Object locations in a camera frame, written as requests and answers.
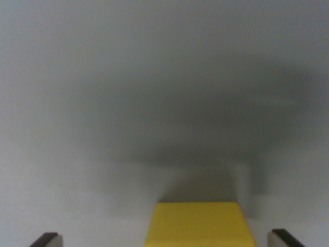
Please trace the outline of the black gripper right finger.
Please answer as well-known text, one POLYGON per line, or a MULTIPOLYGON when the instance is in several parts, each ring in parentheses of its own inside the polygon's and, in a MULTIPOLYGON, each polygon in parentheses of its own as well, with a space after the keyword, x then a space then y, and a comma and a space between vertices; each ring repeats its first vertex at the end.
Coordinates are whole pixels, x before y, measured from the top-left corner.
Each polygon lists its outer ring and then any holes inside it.
POLYGON ((268 247, 305 247, 297 238, 295 238, 286 229, 273 229, 267 234, 268 247))

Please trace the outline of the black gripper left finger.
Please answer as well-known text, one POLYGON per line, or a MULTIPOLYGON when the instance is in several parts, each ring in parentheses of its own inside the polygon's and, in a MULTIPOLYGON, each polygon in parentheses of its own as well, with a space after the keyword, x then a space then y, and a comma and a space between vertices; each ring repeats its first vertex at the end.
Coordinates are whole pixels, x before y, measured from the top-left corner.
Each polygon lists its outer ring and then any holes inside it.
POLYGON ((63 247, 63 236, 57 232, 46 232, 34 241, 30 247, 63 247))

